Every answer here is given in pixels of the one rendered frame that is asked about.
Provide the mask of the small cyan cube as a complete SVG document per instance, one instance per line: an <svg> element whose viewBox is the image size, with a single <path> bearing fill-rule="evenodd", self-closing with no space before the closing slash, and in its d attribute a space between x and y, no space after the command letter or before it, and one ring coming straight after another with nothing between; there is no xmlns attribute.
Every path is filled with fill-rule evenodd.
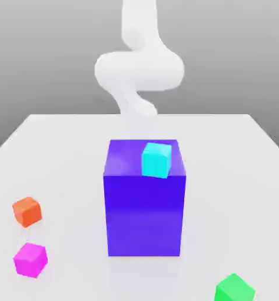
<svg viewBox="0 0 279 301"><path fill-rule="evenodd" d="M141 155L143 176L166 179L171 169L172 146L148 142Z"/></svg>

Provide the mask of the small orange cube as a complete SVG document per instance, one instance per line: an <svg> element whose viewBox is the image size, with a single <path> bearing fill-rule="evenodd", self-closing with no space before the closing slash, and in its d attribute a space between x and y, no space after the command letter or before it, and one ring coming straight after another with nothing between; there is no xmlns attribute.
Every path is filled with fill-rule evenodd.
<svg viewBox="0 0 279 301"><path fill-rule="evenodd" d="M40 204L30 196L13 203L12 208L15 219L25 228L42 219Z"/></svg>

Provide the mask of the small magenta cube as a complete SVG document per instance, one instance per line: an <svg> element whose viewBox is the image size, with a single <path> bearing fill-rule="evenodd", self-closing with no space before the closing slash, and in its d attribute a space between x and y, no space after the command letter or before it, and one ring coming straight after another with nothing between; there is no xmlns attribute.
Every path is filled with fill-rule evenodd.
<svg viewBox="0 0 279 301"><path fill-rule="evenodd" d="M13 258L19 275L37 278L48 263L45 246L26 243Z"/></svg>

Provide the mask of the small green cube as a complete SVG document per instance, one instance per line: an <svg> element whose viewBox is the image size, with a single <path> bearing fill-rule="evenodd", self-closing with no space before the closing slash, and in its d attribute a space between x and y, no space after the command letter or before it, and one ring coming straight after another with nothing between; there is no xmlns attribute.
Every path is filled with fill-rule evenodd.
<svg viewBox="0 0 279 301"><path fill-rule="evenodd" d="M254 301L255 289L232 273L216 285L214 301Z"/></svg>

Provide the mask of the large purple box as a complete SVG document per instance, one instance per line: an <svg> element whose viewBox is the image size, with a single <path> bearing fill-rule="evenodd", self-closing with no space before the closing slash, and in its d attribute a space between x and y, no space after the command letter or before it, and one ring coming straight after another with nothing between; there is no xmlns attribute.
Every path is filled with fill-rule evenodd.
<svg viewBox="0 0 279 301"><path fill-rule="evenodd" d="M186 171L178 142L166 179L143 176L147 140L111 140L103 173L109 256L179 256Z"/></svg>

